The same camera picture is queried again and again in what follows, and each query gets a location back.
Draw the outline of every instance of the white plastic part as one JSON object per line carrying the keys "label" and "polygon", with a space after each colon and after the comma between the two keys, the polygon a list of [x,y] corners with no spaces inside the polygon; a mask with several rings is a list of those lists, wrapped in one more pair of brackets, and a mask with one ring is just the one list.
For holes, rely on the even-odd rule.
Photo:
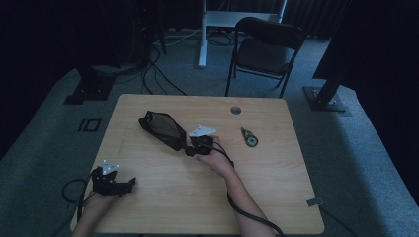
{"label": "white plastic part", "polygon": [[198,125],[197,129],[189,133],[189,136],[199,137],[199,136],[208,135],[215,132],[216,132],[215,128]]}
{"label": "white plastic part", "polygon": [[120,168],[120,165],[113,164],[113,163],[110,163],[110,162],[104,160],[104,163],[103,163],[102,167],[103,167],[102,168],[102,174],[107,175],[107,174],[109,174],[113,171],[118,170],[118,168]]}

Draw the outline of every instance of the chair seat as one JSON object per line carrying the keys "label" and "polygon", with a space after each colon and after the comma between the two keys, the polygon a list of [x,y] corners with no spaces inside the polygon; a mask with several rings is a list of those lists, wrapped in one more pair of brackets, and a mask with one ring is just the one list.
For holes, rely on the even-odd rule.
{"label": "chair seat", "polygon": [[236,64],[242,68],[282,75],[288,71],[288,52],[285,47],[246,38],[237,51]]}

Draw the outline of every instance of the right hand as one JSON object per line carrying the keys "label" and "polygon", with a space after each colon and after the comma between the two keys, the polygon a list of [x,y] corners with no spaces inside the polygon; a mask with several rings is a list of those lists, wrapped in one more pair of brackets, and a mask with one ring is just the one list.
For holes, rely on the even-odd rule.
{"label": "right hand", "polygon": [[[220,144],[219,137],[211,137],[213,139],[213,147],[222,150],[222,148],[218,145]],[[202,163],[208,165],[212,170],[216,171],[223,178],[225,178],[228,174],[235,172],[234,168],[228,161],[228,158],[216,150],[212,150],[208,155],[196,154],[194,157]]]}

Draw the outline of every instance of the black stand base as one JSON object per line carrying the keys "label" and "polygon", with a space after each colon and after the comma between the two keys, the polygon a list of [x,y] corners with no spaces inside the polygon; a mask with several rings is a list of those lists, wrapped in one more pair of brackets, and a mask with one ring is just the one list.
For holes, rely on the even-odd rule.
{"label": "black stand base", "polygon": [[64,105],[82,105],[84,101],[106,101],[114,85],[115,77],[100,78],[94,90],[86,90],[86,82],[81,79],[73,95],[67,96]]}
{"label": "black stand base", "polygon": [[348,110],[348,107],[344,106],[339,99],[339,96],[335,94],[326,105],[319,104],[316,102],[316,97],[318,92],[321,90],[321,87],[302,87],[304,90],[305,96],[308,99],[308,103],[313,111],[326,111],[326,112],[338,112],[341,116],[350,116],[351,113]]}

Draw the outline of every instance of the chair backrest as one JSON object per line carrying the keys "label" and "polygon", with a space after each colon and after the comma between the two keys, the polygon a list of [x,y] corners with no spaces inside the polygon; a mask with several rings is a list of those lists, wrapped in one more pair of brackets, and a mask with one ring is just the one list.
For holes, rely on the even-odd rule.
{"label": "chair backrest", "polygon": [[235,26],[235,35],[243,32],[255,40],[279,45],[299,51],[305,41],[306,33],[299,27],[245,17]]}

